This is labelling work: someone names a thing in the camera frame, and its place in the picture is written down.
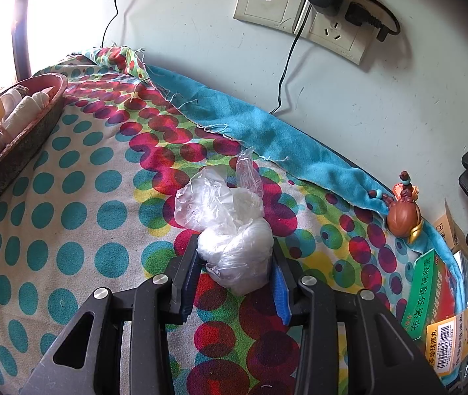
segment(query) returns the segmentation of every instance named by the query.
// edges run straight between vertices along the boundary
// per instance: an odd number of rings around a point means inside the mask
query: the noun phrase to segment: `barcode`
[[[436,349],[437,372],[448,370],[451,363],[451,349],[453,347],[453,326],[455,322],[448,322],[438,327],[438,344]]]

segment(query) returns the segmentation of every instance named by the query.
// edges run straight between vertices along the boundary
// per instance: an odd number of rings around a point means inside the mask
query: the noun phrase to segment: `label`
[[[449,375],[468,355],[468,308],[427,329],[426,359],[439,376]]]

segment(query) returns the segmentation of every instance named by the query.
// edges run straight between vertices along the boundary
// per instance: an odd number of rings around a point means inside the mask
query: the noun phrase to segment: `white plastic bag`
[[[175,196],[175,221],[201,232],[198,253],[210,277],[235,295],[267,284],[274,243],[252,153],[246,149],[237,159],[238,188],[227,186],[224,166],[207,166]]]

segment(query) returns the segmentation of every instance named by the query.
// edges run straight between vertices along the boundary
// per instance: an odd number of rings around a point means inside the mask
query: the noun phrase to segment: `white wall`
[[[100,46],[113,0],[30,0],[33,71]],[[468,0],[382,0],[403,33],[374,41],[362,65],[299,41],[277,116],[355,161],[387,185],[407,170],[423,215],[443,199],[463,229],[458,187],[468,150]],[[265,110],[276,106],[292,36],[232,18],[236,0],[117,0],[107,43],[144,47],[146,61]]]

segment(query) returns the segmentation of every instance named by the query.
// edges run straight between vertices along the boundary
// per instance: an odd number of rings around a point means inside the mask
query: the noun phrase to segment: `metal screw head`
[[[97,288],[94,293],[93,293],[93,296],[97,299],[97,300],[101,300],[101,299],[105,299],[107,296],[108,296],[109,292],[106,288]]]
[[[155,275],[153,278],[152,278],[152,282],[155,284],[155,285],[162,285],[162,284],[166,284],[166,282],[168,282],[168,276],[160,273],[158,275]]]
[[[317,279],[314,276],[306,275],[301,278],[301,283],[303,285],[312,286],[316,285]]]
[[[374,293],[369,290],[362,290],[360,291],[360,297],[364,300],[371,301],[372,299],[374,299]]]

